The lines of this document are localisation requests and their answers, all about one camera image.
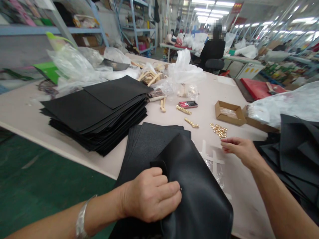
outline gold hardware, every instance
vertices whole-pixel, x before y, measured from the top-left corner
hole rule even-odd
[[[181,106],[176,106],[176,109],[178,109],[179,111],[182,111],[184,112],[185,114],[188,114],[188,115],[191,115],[192,113],[190,111],[188,111],[187,109],[184,109],[183,107]]]
[[[189,119],[185,118],[184,119],[187,123],[189,123],[193,128],[199,128],[199,125],[198,124],[193,124],[192,121],[190,121]]]
[[[219,136],[220,139],[227,137],[227,129],[226,128],[223,128],[223,127],[219,126],[218,124],[215,124],[215,126],[214,126],[213,123],[210,124],[210,127],[212,128],[214,133],[216,133]]]

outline hand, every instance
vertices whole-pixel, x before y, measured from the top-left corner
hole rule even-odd
[[[125,216],[139,218],[145,222],[163,219],[175,211],[182,199],[177,181],[167,183],[161,168],[150,168],[136,179],[123,184],[125,187],[122,207]]]
[[[253,169],[267,165],[251,140],[234,137],[225,138],[221,141],[224,153],[235,154],[238,158],[241,159],[242,163],[247,168]]]

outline black chair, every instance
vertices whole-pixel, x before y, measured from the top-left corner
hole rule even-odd
[[[224,66],[225,63],[222,59],[208,59],[205,63],[206,71],[215,75],[218,75],[219,71],[223,69]]]

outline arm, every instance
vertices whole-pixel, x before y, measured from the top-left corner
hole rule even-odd
[[[235,154],[251,170],[276,238],[318,237],[319,227],[268,166],[252,141],[242,138],[222,139],[221,145],[225,153]]]
[[[125,217],[158,221],[175,211],[181,201],[178,182],[167,183],[160,168],[143,171],[135,180],[93,198],[85,211],[84,228],[89,236]],[[76,238],[75,224],[85,202],[30,224],[13,233],[13,238]]]

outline red board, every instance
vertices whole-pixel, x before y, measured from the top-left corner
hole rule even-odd
[[[269,89],[266,85],[266,82],[256,81],[256,80],[251,80],[246,78],[241,78],[240,81],[243,83],[243,85],[252,95],[254,100],[260,100],[265,97],[271,96],[271,94],[268,93]],[[286,90],[279,85],[271,84],[271,86],[273,90],[277,93],[286,92]]]
[[[175,47],[182,48],[182,49],[185,49],[185,48],[187,48],[188,50],[191,50],[191,49],[192,49],[192,48],[189,48],[189,47],[186,47],[186,46],[178,45],[177,43],[176,43],[174,46],[175,46]]]

